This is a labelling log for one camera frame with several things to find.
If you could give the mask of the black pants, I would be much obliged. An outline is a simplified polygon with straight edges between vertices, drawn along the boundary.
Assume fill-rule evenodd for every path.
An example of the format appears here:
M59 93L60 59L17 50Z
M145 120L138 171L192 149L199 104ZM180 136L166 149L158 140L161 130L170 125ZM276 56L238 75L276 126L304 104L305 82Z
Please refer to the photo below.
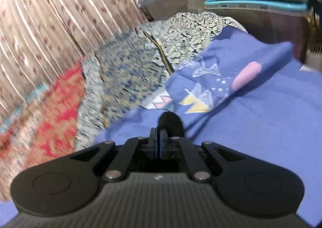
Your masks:
M166 131L167 137L185 137L185 130L180 117L170 111L166 111L158 118L157 136L160 140L161 132Z

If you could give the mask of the grey patterned blanket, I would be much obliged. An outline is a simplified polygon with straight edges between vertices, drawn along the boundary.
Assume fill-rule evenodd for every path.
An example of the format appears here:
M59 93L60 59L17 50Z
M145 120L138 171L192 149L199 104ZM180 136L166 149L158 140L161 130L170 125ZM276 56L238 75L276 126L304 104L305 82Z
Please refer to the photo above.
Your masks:
M101 130L164 88L181 62L199 54L231 17L180 12L118 34L87 55L81 67L85 94L77 111L75 150L92 146Z

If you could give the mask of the red patterned blanket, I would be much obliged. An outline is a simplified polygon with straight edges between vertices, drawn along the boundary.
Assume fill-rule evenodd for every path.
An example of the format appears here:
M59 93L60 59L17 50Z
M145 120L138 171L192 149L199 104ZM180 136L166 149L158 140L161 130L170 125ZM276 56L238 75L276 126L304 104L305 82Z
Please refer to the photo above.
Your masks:
M18 173L73 152L84 93L82 67L77 63L1 134L1 202L10 201L10 185Z

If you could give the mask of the blue printed bedsheet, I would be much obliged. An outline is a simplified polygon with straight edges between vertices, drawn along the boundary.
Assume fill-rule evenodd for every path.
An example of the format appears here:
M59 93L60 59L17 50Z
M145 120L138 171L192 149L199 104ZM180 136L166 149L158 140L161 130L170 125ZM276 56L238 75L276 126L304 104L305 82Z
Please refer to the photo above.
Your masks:
M195 182L161 166L156 135L154 155L137 153L126 179L105 182L73 153L13 180L7 227L321 227L321 74L301 70L290 42L225 27L177 67L164 104L136 107L96 145L148 137L166 111L194 145L245 159Z

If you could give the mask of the beige floral curtain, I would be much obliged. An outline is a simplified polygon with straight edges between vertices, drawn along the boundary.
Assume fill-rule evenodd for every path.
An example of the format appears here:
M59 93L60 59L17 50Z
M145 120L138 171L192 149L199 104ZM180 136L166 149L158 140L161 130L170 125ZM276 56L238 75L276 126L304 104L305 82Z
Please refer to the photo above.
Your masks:
M134 0L1 0L1 120L106 39L144 22Z

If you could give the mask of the teal rimmed storage box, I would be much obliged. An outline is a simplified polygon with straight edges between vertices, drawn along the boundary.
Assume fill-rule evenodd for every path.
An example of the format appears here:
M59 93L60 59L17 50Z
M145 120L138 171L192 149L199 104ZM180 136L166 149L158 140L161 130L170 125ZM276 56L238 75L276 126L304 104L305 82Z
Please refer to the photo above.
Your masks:
M294 55L304 62L310 37L306 3L265 0L207 0L204 7L217 15L238 21L258 40L275 44L290 41Z

